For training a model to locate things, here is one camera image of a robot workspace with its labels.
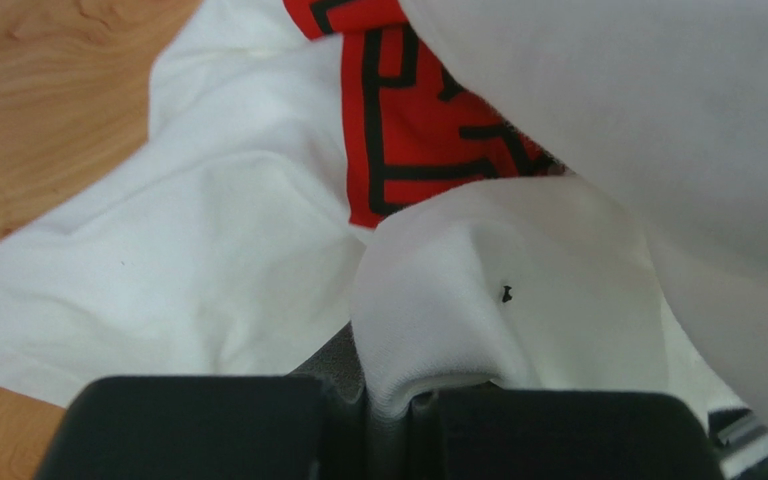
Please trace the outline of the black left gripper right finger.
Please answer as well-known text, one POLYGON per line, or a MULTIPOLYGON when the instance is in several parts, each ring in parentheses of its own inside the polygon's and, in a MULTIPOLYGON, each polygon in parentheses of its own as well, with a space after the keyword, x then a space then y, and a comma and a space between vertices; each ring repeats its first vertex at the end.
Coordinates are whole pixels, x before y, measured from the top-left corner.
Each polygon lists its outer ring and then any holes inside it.
POLYGON ((438 390, 410 405, 413 479, 720 479, 707 435, 655 393, 438 390))

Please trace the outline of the white t shirt red print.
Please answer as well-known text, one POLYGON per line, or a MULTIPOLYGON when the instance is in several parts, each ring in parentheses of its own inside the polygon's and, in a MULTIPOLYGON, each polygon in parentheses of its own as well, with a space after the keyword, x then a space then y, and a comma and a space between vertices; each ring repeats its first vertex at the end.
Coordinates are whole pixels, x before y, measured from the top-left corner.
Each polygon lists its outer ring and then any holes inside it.
POLYGON ((768 1, 207 1, 147 143, 0 242, 0 387, 286 374, 768 427, 768 1))

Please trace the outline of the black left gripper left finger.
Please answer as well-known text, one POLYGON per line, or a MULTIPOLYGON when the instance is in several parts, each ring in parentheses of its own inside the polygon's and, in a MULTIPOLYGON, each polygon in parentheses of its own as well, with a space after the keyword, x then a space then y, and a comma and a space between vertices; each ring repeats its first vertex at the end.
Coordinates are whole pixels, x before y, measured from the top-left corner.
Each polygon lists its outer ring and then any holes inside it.
POLYGON ((40 479, 362 479, 365 387, 342 328, 285 376, 115 376, 68 407, 40 479))

